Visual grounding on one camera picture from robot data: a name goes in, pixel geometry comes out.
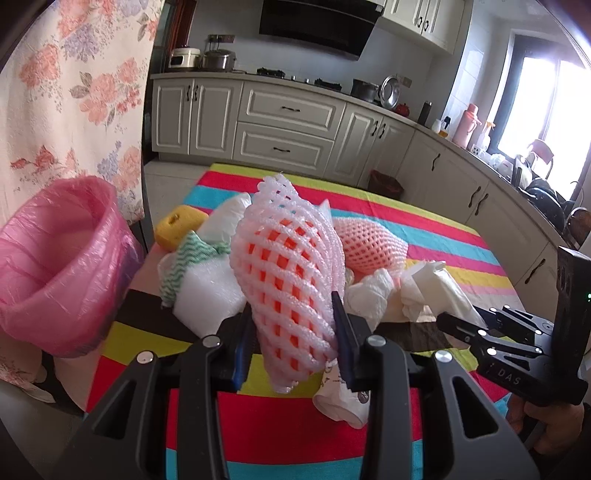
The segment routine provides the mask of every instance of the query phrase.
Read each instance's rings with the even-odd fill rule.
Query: yellow object
[[[209,215],[189,205],[179,205],[154,229],[156,243],[174,252],[189,230],[197,230]]]

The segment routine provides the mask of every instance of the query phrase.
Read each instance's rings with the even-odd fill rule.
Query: window
[[[571,197],[583,170],[591,129],[591,72],[568,46],[533,37],[515,37],[511,67],[496,114],[489,153],[515,158],[536,138],[554,153],[550,170],[543,162],[534,172],[546,177],[564,198]]]

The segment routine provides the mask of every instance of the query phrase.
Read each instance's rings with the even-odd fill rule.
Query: striped tablecloth
[[[185,198],[185,204],[211,212],[237,192],[255,193],[271,172],[255,168],[214,164]],[[480,236],[467,226],[401,202],[362,190],[321,180],[286,175],[300,196],[315,205],[330,201],[333,216],[371,218],[408,242],[407,266],[420,260],[445,260],[450,274],[473,304],[521,308],[511,283]],[[138,310],[132,291],[111,327],[98,363],[87,410],[90,411],[114,379],[141,350],[159,356],[184,351],[196,338],[170,313],[154,319],[143,304]],[[382,323],[377,333],[404,349],[429,355],[449,349],[485,390],[497,408],[506,410],[507,392],[474,370],[476,360],[468,350],[451,348],[433,323]],[[355,430],[320,414],[311,397],[321,375],[312,376],[288,395],[273,392],[255,354],[246,383],[239,394],[220,394],[219,410],[223,445],[232,480],[346,480],[359,478],[366,429]],[[171,393],[167,427],[167,479],[176,480],[176,407],[178,392]],[[422,478],[421,423],[418,395],[411,391],[413,411],[413,476]]]

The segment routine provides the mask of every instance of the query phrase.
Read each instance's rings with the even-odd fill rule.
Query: rice cooker
[[[169,69],[190,69],[197,70],[199,60],[201,59],[201,50],[198,48],[183,47],[175,48],[170,54],[168,61]]]

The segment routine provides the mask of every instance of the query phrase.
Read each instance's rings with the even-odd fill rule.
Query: black thermos
[[[421,110],[421,115],[418,116],[417,123],[419,125],[425,126],[427,123],[427,118],[429,117],[429,113],[431,113],[431,102],[425,102],[423,109]]]

